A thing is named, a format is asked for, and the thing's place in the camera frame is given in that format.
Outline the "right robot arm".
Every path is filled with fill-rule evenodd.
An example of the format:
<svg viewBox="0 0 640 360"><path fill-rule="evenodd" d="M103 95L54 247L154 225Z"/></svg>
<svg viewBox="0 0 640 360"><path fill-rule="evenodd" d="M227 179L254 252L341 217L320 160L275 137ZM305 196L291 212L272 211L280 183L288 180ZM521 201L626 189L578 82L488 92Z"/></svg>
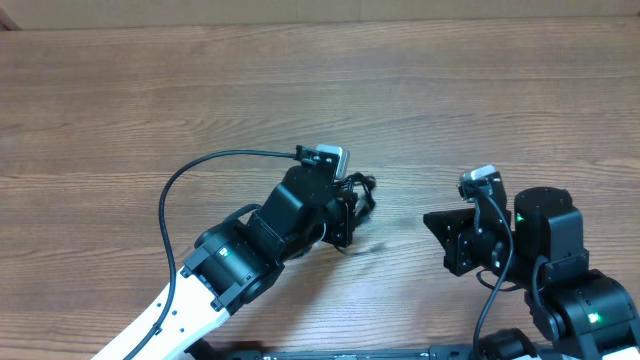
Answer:
<svg viewBox="0 0 640 360"><path fill-rule="evenodd" d="M617 280L590 268L583 217L568 191L530 188L515 196L508 211L498 183L469 181L459 190L471 208L430 212L423 222L442 246L452 274L496 275L483 316L508 282L523 290L535 327L556 354L638 358L637 308Z"/></svg>

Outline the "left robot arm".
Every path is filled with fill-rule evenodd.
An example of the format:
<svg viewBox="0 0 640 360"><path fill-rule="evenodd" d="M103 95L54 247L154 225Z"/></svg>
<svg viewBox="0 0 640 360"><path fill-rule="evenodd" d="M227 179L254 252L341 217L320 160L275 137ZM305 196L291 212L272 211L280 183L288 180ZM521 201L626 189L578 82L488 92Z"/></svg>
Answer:
<svg viewBox="0 0 640 360"><path fill-rule="evenodd" d="M99 359L178 359L271 288L287 261L318 242L345 248L373 209L371 176L290 168L264 204L202 233L155 302L97 353Z"/></svg>

